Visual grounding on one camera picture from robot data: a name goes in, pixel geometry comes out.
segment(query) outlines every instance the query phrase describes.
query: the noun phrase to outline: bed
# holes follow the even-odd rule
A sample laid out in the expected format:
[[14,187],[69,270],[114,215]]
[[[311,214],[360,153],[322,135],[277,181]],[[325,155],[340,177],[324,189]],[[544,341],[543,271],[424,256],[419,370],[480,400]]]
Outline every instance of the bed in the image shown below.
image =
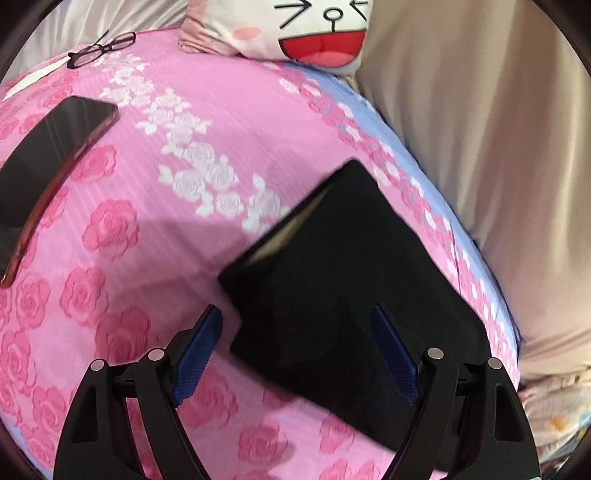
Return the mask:
[[[216,303],[221,344],[180,409],[212,478],[379,478],[393,452],[228,357],[239,318],[216,280],[351,157],[480,316],[517,387],[518,335],[492,274],[372,105],[328,74],[186,54],[177,37],[176,28],[138,34],[134,46],[61,67],[0,103],[0,165],[69,95],[110,100],[121,113],[47,209],[14,286],[0,290],[0,419],[43,475],[95,357],[134,361]],[[130,408],[146,473],[158,478]]]

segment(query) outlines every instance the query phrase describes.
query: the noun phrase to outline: blue gripper pad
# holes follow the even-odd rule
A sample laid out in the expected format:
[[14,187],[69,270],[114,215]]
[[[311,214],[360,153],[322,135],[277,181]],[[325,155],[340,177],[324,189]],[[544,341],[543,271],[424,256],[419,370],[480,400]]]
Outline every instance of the blue gripper pad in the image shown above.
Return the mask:
[[175,384],[170,394],[175,407],[180,406],[183,400],[195,393],[203,370],[221,335],[222,312],[214,307],[200,322],[197,332],[177,364]]
[[398,395],[417,405],[423,394],[418,384],[418,365],[413,361],[402,340],[379,305],[369,311],[369,325]]

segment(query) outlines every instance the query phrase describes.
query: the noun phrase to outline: metal pin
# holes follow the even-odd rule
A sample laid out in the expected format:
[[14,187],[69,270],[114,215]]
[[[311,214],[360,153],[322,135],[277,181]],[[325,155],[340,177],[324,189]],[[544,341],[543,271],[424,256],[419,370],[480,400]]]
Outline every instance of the metal pin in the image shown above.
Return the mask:
[[488,359],[488,366],[493,370],[500,370],[503,367],[503,363],[498,358],[492,357]]
[[429,358],[433,358],[433,360],[441,360],[443,358],[443,350],[434,346],[427,350],[427,355]]
[[103,370],[103,367],[105,366],[105,361],[101,360],[100,358],[97,360],[94,360],[91,364],[90,364],[90,369],[93,372],[98,372],[100,370]]
[[161,348],[155,348],[154,350],[150,350],[150,352],[148,353],[148,358],[153,362],[162,360],[164,358],[164,350],[162,350]]

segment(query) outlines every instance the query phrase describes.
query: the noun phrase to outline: cartoon mouth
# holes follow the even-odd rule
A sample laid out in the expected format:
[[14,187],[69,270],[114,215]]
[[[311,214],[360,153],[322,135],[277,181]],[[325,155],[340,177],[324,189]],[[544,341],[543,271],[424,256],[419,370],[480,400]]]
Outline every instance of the cartoon mouth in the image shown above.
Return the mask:
[[344,67],[361,52],[366,29],[281,38],[286,57],[318,67]]

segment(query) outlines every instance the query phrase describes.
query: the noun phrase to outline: eyeglass lens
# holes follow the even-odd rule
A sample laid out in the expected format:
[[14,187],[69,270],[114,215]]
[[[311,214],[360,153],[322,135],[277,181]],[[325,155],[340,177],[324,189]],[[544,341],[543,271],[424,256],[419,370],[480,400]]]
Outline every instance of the eyeglass lens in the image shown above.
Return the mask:
[[98,45],[93,45],[85,50],[82,50],[74,59],[74,66],[82,67],[91,61],[95,61],[102,55],[102,50]]
[[111,49],[113,50],[121,50],[122,48],[129,47],[132,43],[135,42],[135,34],[134,33],[124,33],[121,35],[117,35],[115,39],[110,43]]

